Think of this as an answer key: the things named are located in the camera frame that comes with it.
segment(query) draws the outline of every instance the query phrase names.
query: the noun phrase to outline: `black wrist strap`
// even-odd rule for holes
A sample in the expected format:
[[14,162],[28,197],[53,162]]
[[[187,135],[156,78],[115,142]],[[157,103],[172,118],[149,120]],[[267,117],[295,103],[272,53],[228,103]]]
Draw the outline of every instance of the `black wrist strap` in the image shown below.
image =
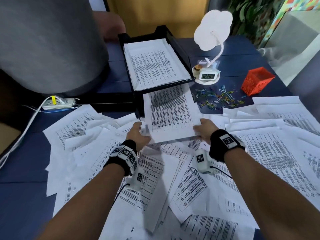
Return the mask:
[[[240,142],[231,134],[226,132],[224,129],[218,129],[212,133],[210,137],[211,146],[209,155],[211,158],[215,159],[218,162],[224,163],[224,155],[228,150],[234,148],[241,148],[245,150],[245,147],[240,144]],[[232,148],[229,148],[228,145],[231,143],[235,144]]]
[[[125,145],[127,147],[130,147],[137,154],[136,143],[133,140],[126,140],[121,145]],[[117,157],[117,156],[110,157],[109,160],[106,162],[106,164],[103,167],[105,167],[108,164],[112,164],[112,163],[118,164],[123,168],[125,177],[130,175],[130,167],[128,166],[126,161]]]

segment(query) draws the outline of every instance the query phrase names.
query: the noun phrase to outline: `person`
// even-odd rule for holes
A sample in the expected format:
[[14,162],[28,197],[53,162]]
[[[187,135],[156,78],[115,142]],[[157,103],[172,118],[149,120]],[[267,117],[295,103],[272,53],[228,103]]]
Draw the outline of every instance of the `person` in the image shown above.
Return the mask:
[[[123,143],[136,151],[150,142],[150,137],[140,134],[140,125],[134,123]],[[201,119],[194,130],[210,145],[218,128],[211,120]],[[38,240],[99,238],[128,171],[115,162],[122,159],[113,159],[49,221]],[[228,150],[224,161],[265,239],[319,239],[320,212],[296,189],[242,148]]]

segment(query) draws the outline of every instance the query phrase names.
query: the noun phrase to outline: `red pen holder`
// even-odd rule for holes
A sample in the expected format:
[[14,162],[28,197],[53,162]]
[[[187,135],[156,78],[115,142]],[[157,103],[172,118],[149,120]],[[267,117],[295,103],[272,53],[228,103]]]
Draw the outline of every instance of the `red pen holder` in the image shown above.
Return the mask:
[[257,94],[275,77],[274,74],[268,72],[264,67],[249,70],[241,89],[248,96]]

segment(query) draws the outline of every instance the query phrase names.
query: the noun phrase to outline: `gold coin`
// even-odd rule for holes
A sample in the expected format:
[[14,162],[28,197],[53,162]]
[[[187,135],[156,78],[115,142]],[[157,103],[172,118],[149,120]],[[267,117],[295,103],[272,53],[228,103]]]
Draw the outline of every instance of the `gold coin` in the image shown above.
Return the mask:
[[195,69],[196,71],[200,71],[201,68],[202,68],[202,65],[199,65],[199,64],[197,64],[197,65],[194,66],[194,69]]

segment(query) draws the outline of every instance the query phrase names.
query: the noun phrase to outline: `black document tray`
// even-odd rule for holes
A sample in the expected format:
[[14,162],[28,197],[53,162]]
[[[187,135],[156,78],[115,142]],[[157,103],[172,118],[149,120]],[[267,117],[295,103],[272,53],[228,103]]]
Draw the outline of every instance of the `black document tray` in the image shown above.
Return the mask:
[[[190,76],[193,77],[189,56],[183,50],[183,48],[180,46],[180,44],[177,42],[176,38],[172,35],[172,33],[170,32],[170,30],[167,28],[166,25],[158,26],[155,29],[154,33],[150,33],[150,34],[146,34],[146,35],[142,35],[142,36],[137,36],[137,37],[133,37],[133,38],[131,38],[126,33],[122,33],[122,34],[118,34],[118,37],[119,37],[119,41],[120,41],[120,45],[121,45],[121,49],[122,49],[122,53],[123,53],[124,57],[125,57],[124,44],[147,41],[147,40],[166,39],[168,44],[171,45],[174,52],[177,54],[181,63],[184,65],[185,69],[189,72]],[[134,91],[126,60],[125,60],[125,67],[127,69],[127,73],[128,73],[128,77],[129,77],[129,81],[130,81],[130,86],[131,86],[131,90],[133,92],[133,96],[134,96],[134,99],[135,99],[135,102],[137,105],[137,109],[138,109],[139,115],[141,117],[144,117],[143,94],[162,90],[165,88],[174,87],[174,86],[189,83],[189,82],[193,82],[195,80],[195,78],[193,77],[190,79],[176,81],[173,83],[168,83],[168,84],[156,86],[153,88],[148,88],[148,89],[141,90],[141,91]]]

